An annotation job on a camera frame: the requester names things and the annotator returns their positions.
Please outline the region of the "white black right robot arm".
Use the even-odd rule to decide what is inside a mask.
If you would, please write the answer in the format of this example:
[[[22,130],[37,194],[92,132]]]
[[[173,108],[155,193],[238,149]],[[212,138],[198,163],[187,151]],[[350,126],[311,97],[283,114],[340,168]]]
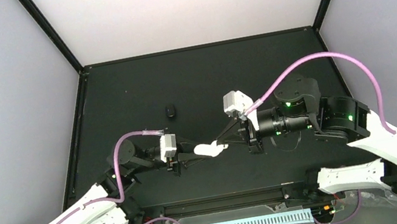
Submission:
[[[390,132],[379,115],[350,97],[324,97],[318,82],[290,75],[271,93],[273,107],[250,114],[248,97],[231,91],[223,97],[230,123],[212,142],[220,151],[229,144],[263,152],[263,139],[311,130],[315,140],[359,148],[376,155],[360,165],[308,170],[300,193],[303,200],[325,202],[332,194],[348,190],[385,189],[397,194],[397,130]]]

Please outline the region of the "white earbud charging case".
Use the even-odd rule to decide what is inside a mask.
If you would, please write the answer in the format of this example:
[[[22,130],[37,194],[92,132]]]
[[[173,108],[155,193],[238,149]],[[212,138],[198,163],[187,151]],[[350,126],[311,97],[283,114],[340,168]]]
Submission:
[[[194,147],[193,153],[204,157],[217,157],[224,150],[229,148],[228,144],[218,144],[217,140],[211,144],[198,144]]]

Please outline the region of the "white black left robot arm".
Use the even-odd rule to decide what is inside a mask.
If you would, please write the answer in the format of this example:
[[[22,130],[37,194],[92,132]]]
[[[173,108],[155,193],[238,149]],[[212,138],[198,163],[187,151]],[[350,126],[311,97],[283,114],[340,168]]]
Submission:
[[[48,224],[153,224],[131,196],[139,184],[137,174],[161,168],[176,173],[187,161],[210,159],[222,151],[216,141],[178,141],[175,134],[163,130],[124,134],[115,145],[112,169]]]

